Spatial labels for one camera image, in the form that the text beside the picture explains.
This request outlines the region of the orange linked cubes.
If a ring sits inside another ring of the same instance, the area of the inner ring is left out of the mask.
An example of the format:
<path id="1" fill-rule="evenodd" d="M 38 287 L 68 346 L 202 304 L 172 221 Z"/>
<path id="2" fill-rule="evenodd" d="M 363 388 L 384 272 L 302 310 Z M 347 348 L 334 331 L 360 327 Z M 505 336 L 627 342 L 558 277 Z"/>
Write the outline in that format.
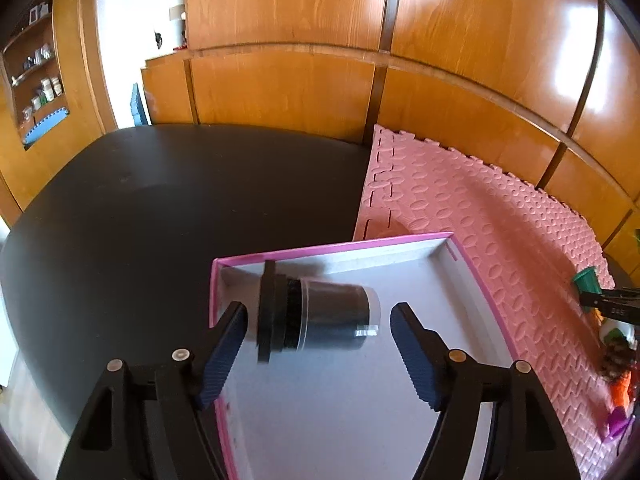
<path id="1" fill-rule="evenodd" d="M 631 372 L 621 374 L 619 378 L 611 382 L 610 391 L 613 405 L 616 408 L 623 408 L 626 410 L 629 406 L 629 385 L 631 380 Z"/>

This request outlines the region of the dark brown ridged piece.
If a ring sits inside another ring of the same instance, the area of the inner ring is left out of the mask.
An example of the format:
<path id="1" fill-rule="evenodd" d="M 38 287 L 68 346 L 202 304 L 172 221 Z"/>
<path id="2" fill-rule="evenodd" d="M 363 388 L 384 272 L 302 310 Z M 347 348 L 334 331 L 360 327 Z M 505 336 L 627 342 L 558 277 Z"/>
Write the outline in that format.
<path id="1" fill-rule="evenodd" d="M 600 374 L 607 382 L 616 382 L 632 370 L 635 362 L 636 352 L 628 340 L 625 337 L 612 338 L 605 345 Z"/>

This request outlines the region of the green white round gadget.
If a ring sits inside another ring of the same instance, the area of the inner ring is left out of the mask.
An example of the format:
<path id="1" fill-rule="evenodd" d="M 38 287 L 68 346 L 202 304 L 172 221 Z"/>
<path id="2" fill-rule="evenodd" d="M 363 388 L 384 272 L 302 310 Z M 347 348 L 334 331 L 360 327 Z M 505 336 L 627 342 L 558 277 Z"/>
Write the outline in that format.
<path id="1" fill-rule="evenodd" d="M 605 318 L 600 327 L 600 341 L 610 344 L 612 341 L 623 340 L 630 348 L 636 348 L 636 336 L 634 336 L 634 326 L 612 318 Z"/>

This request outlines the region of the wooden cabinet with shelves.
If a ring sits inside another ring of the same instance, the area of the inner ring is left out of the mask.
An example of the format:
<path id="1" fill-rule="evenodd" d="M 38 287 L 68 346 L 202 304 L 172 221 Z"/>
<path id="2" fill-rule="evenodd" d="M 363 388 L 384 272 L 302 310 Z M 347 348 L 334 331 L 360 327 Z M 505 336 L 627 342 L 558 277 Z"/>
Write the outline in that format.
<path id="1" fill-rule="evenodd" d="M 14 224 L 75 155 L 116 130 L 96 0 L 28 0 L 1 43 L 1 217 Z"/>

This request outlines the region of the magenta plastic funnel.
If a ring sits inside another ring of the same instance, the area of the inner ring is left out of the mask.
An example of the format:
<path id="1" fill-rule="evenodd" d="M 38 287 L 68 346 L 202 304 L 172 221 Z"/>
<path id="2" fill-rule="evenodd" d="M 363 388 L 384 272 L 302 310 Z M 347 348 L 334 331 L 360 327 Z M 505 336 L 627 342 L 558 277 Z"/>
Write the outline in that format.
<path id="1" fill-rule="evenodd" d="M 616 406 L 608 414 L 605 423 L 605 441 L 615 441 L 621 437 L 634 422 L 634 414 L 628 415 L 624 406 Z"/>

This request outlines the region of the pink white cardboard box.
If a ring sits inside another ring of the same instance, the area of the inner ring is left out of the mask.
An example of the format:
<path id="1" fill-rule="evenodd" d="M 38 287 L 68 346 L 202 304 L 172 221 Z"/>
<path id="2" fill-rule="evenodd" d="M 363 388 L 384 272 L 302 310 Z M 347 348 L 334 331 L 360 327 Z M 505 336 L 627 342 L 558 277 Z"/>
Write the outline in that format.
<path id="1" fill-rule="evenodd" d="M 390 333 L 406 302 L 446 345 L 478 362 L 518 355 L 495 301 L 449 232 L 221 258 L 210 281 L 210 315 L 233 301 L 258 313 L 266 261 L 282 273 L 356 284 L 376 295 L 378 333 L 357 350 L 304 349 L 257 356 L 248 333 L 215 404 L 222 456 L 233 479 L 409 479 L 435 427 Z"/>

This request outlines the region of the black clear cylindrical container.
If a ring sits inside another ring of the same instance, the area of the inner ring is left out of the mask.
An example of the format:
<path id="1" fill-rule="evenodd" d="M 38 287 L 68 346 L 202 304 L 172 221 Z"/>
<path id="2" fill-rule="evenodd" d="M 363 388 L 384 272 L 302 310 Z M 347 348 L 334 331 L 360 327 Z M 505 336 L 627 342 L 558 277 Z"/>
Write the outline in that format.
<path id="1" fill-rule="evenodd" d="M 378 336 L 381 308 L 376 292 L 357 284 L 293 276 L 268 260 L 260 278 L 257 359 L 304 350 L 358 350 Z"/>

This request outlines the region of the pink foam puzzle mat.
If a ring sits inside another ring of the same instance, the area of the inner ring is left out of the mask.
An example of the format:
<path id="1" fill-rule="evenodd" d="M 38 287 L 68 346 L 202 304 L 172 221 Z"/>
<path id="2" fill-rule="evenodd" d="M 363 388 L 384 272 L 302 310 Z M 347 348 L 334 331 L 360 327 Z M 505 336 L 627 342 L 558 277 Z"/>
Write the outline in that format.
<path id="1" fill-rule="evenodd" d="M 614 285 L 593 230 L 570 207 L 501 168 L 377 126 L 357 240 L 451 232 L 496 304 L 516 355 L 533 365 L 585 479 L 616 459 L 601 438 L 611 395 L 598 370 L 599 323 L 572 283 L 592 266 Z"/>

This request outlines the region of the teal plastic funnel piece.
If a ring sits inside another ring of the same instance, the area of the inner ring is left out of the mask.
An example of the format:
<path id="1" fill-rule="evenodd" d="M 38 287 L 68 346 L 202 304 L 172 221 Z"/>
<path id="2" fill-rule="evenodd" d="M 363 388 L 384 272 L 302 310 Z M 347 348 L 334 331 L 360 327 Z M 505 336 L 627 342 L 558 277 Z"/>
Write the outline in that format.
<path id="1" fill-rule="evenodd" d="M 602 292 L 597 276 L 597 269 L 594 266 L 587 266 L 585 269 L 577 272 L 574 278 L 572 278 L 572 283 L 580 294 L 590 292 L 590 294 L 600 295 Z"/>

